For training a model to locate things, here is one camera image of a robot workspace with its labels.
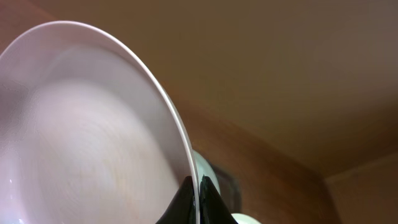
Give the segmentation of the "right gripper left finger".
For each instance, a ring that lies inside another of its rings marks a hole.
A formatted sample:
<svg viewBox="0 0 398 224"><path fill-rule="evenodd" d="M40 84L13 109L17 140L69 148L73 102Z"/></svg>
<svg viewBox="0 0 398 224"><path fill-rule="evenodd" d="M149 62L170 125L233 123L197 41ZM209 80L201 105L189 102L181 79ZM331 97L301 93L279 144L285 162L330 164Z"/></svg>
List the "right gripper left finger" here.
<svg viewBox="0 0 398 224"><path fill-rule="evenodd" d="M156 224L196 224L195 196L191 176L184 178L177 193Z"/></svg>

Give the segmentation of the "white plate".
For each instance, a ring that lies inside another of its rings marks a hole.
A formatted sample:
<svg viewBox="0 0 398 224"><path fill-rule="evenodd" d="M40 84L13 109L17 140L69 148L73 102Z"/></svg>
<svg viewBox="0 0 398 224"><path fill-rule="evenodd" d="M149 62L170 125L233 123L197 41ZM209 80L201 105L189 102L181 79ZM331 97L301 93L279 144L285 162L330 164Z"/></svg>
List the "white plate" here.
<svg viewBox="0 0 398 224"><path fill-rule="evenodd" d="M231 215L238 224L261 224L261 222L249 215L242 213L232 213Z"/></svg>
<svg viewBox="0 0 398 224"><path fill-rule="evenodd" d="M55 21L2 52L2 223L155 223L187 178L182 120L121 41Z"/></svg>
<svg viewBox="0 0 398 224"><path fill-rule="evenodd" d="M217 192L221 194L220 185L216 174L211 167L210 163L198 152L193 151L193 158L195 160L196 170L197 170L197 179L198 179L198 188L202 183L202 179L204 176L209 177L215 186Z"/></svg>

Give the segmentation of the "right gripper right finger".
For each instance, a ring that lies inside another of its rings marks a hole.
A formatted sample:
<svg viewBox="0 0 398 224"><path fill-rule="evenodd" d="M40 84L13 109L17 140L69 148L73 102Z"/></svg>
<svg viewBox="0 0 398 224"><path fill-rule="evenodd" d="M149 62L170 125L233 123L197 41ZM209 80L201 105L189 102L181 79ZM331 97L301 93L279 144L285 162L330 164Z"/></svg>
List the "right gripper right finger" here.
<svg viewBox="0 0 398 224"><path fill-rule="evenodd" d="M199 202L201 224L238 224L208 176L202 177Z"/></svg>

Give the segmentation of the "white plate top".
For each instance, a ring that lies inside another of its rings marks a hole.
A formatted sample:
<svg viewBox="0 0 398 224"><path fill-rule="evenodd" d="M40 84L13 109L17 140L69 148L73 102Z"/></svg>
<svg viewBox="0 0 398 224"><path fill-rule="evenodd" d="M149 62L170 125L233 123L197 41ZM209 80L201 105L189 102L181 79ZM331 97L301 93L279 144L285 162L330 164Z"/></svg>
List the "white plate top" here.
<svg viewBox="0 0 398 224"><path fill-rule="evenodd" d="M217 192L221 194L220 185L216 174L211 167L210 163L198 152L193 151L193 158L195 160L196 170L197 170L197 179L198 179L198 188L202 183L202 179L204 176L209 177L215 186Z"/></svg>

